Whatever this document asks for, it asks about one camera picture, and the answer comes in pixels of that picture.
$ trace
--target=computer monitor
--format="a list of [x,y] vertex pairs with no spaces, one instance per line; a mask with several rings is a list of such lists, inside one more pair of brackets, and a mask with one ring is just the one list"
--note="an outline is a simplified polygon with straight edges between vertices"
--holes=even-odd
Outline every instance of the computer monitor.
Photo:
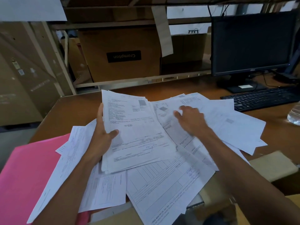
[[212,75],[231,75],[219,85],[233,93],[265,88],[245,79],[288,66],[295,21],[295,11],[213,17]]

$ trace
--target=stack of papers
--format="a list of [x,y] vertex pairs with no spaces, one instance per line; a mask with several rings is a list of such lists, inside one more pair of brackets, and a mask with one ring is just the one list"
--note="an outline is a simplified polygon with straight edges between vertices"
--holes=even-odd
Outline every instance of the stack of papers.
[[[209,100],[199,93],[149,102],[145,97],[102,90],[106,132],[119,130],[102,162],[92,170],[79,212],[125,204],[126,194],[144,224],[171,225],[218,167],[199,139],[183,130],[173,111],[198,108],[217,136],[248,162],[264,146],[265,122],[234,110],[234,100]],[[61,158],[28,219],[44,209],[85,153],[96,126],[74,126]]]

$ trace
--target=human arm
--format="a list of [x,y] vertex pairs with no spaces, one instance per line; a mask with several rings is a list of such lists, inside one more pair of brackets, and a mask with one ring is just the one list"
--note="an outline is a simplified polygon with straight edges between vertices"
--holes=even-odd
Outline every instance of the human arm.
[[93,167],[108,150],[118,130],[106,133],[102,120],[103,104],[97,113],[97,124],[91,142],[70,176],[59,188],[43,211],[33,221],[33,225],[74,225],[79,206]]
[[205,146],[250,224],[300,224],[300,209],[248,163],[227,147],[209,128],[197,108],[181,106],[174,111],[184,130]]

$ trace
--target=forearm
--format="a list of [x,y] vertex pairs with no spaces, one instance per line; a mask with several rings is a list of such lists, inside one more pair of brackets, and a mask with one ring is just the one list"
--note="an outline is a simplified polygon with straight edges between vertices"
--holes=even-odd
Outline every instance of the forearm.
[[222,181],[252,224],[300,223],[300,210],[208,128],[196,135],[218,166]]
[[95,162],[84,155],[33,225],[74,225]]

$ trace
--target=brown tabletop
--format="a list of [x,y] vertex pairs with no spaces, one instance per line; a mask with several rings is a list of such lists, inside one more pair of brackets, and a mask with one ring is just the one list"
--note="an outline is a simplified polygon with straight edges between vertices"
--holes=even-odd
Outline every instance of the brown tabletop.
[[[256,80],[261,83],[264,82],[262,76],[256,77]],[[266,76],[266,80],[269,85],[282,85],[273,80],[270,75]],[[163,100],[178,94],[193,92],[199,92],[209,99],[219,99],[220,96],[230,94],[227,90],[218,88],[216,78],[210,75],[114,91],[145,96],[149,101]],[[87,125],[96,118],[101,100],[101,92],[60,98],[39,125],[30,143],[67,134],[75,125]],[[300,164],[300,127],[287,121],[287,114],[293,106],[292,103],[246,112],[250,116],[267,122],[261,139],[268,144],[268,146],[256,148],[253,156],[244,153],[248,160],[280,150],[294,163]]]

